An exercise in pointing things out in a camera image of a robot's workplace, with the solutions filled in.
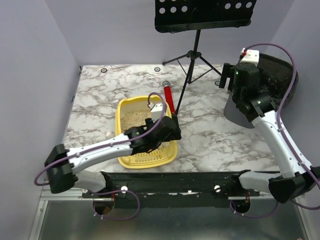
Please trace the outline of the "yellow and grey litter box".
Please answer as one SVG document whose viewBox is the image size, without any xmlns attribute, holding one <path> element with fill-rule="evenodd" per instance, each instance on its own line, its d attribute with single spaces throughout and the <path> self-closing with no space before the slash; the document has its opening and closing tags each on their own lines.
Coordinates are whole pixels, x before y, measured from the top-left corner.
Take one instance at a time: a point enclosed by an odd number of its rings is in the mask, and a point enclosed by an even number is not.
<svg viewBox="0 0 320 240">
<path fill-rule="evenodd" d="M 138 112 L 149 110 L 148 97 L 146 95 L 122 99 L 115 112 L 115 134 L 119 135 L 127 129 L 123 125 L 123 118 L 127 118 L 133 113 L 135 119 Z M 172 162 L 178 154 L 178 142 L 176 140 L 164 142 L 159 148 L 151 153 L 138 153 L 135 155 L 119 157 L 118 162 L 127 169 L 147 169 L 154 168 Z"/>
</svg>

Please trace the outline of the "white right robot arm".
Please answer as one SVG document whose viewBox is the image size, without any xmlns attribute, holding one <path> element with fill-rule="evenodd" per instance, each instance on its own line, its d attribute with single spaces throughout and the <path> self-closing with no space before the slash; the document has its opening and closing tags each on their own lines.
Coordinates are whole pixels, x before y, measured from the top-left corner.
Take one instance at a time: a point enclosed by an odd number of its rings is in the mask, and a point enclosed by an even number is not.
<svg viewBox="0 0 320 240">
<path fill-rule="evenodd" d="M 261 73 L 255 64 L 225 63 L 219 87 L 228 89 L 236 108 L 263 136 L 280 173 L 245 170 L 237 174 L 243 189 L 270 193 L 279 203 L 286 203 L 310 191 L 320 178 L 319 167 L 308 161 L 286 130 L 273 99 L 261 89 Z"/>
</svg>

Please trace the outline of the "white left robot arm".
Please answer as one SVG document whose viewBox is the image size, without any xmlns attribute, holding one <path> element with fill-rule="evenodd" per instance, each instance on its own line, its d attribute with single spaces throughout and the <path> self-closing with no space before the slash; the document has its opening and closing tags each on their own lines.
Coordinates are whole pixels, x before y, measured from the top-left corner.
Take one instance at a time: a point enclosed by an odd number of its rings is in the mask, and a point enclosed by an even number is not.
<svg viewBox="0 0 320 240">
<path fill-rule="evenodd" d="M 105 177 L 101 173 L 84 176 L 85 169 L 114 158 L 148 154 L 162 143 L 181 138 L 179 121 L 174 115 L 156 121 L 147 118 L 144 125 L 92 145 L 67 150 L 58 144 L 44 162 L 50 191 L 59 194 L 82 183 L 83 188 L 99 192 L 106 188 Z"/>
</svg>

